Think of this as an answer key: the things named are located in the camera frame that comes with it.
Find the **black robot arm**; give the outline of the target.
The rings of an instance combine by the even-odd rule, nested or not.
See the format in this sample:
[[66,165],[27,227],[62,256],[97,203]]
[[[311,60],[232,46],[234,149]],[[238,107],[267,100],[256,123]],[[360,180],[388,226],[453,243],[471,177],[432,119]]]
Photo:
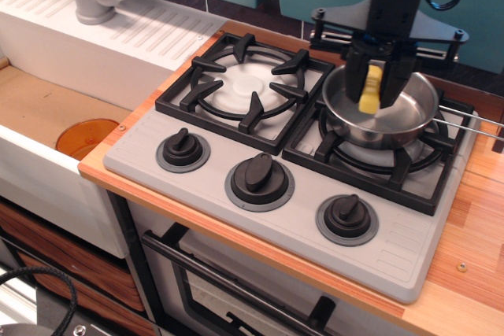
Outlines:
[[[395,103],[413,72],[421,67],[449,68],[468,34],[433,19],[419,9],[422,0],[364,0],[352,6],[317,8],[310,45],[335,52],[346,62],[346,96],[361,99],[369,63],[384,63],[377,98],[387,108]],[[447,11],[460,0],[439,4],[425,0],[433,9]]]

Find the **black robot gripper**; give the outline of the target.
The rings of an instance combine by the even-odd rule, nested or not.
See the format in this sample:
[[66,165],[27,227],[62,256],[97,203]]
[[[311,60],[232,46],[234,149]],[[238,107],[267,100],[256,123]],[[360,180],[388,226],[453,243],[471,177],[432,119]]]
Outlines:
[[346,59],[346,95],[358,103],[370,59],[384,62],[380,108],[392,106],[417,68],[417,59],[449,64],[469,34],[419,10],[421,0],[363,0],[312,12],[310,45]]

